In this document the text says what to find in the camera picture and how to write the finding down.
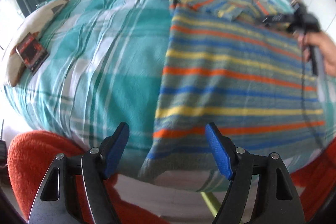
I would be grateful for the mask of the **person's right hand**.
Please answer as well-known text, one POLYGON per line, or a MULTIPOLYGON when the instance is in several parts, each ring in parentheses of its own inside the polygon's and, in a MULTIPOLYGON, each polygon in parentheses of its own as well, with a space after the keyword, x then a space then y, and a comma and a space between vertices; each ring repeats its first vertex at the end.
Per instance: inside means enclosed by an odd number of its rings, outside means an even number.
POLYGON ((317 47, 323 57, 323 65, 325 73, 331 77, 335 77, 335 62, 336 62, 336 47, 331 38, 324 33, 320 32, 308 32, 307 34, 295 34, 294 36, 299 47, 303 50, 303 59, 308 62, 310 59, 310 50, 308 46, 317 47))

